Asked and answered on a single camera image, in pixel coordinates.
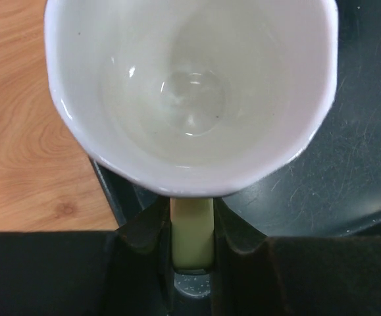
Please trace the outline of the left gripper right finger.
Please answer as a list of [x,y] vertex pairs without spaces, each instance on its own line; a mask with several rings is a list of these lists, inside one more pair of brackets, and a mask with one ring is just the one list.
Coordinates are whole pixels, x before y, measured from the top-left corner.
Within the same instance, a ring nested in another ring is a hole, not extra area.
[[381,315],[381,236],[268,237],[214,210],[213,315]]

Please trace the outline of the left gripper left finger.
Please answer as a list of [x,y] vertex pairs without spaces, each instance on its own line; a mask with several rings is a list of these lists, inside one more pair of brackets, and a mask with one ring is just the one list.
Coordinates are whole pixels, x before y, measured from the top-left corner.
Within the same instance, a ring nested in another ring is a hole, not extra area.
[[0,315],[166,315],[169,200],[114,231],[0,232]]

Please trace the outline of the white mug yellow handle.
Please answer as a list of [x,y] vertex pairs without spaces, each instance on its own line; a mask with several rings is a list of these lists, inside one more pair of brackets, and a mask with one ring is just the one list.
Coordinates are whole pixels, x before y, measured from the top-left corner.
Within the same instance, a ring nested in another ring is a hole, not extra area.
[[287,165],[335,98],[335,1],[48,1],[54,106],[98,163],[170,200],[172,262],[213,264],[213,200]]

